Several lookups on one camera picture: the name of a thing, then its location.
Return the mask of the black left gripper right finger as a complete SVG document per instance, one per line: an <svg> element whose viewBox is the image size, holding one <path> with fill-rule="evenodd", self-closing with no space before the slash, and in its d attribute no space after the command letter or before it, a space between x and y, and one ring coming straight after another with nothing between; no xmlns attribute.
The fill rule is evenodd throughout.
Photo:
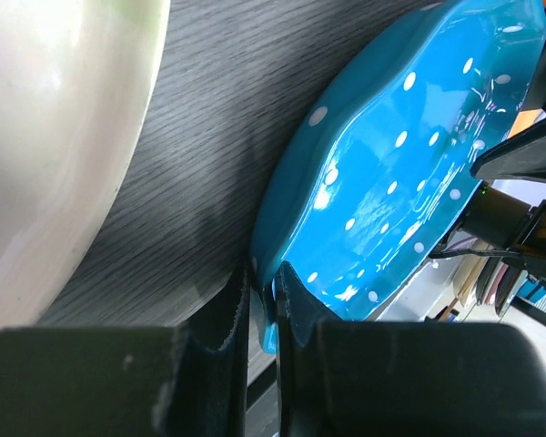
<svg viewBox="0 0 546 437"><path fill-rule="evenodd" d="M283 436L546 436L546 370L516 328L346 321L291 265L277 295Z"/></svg>

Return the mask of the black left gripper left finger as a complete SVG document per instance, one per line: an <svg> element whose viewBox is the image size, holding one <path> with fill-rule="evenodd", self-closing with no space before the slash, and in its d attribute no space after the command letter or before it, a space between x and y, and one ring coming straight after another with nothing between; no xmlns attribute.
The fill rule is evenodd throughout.
<svg viewBox="0 0 546 437"><path fill-rule="evenodd" d="M176 327L0 330L0 436L240 436L249 278Z"/></svg>

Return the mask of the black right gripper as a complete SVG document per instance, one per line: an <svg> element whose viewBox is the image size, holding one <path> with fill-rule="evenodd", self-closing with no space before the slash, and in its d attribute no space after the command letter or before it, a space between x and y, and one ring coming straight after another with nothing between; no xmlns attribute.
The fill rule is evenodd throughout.
<svg viewBox="0 0 546 437"><path fill-rule="evenodd" d="M546 118L478 157L478 179L546 180ZM502 251L507 265L546 273L546 200L534 207L483 183L459 218L472 236Z"/></svg>

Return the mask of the blue polka dot plate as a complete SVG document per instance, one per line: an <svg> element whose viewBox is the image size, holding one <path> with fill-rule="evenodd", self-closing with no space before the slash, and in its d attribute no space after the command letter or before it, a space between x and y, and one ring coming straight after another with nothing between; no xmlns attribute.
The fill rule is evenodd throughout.
<svg viewBox="0 0 546 437"><path fill-rule="evenodd" d="M545 41L540 1L442 1L401 16L347 63L258 211L250 257L264 351L278 346L281 264L354 321L415 274L474 195L471 166L508 137Z"/></svg>

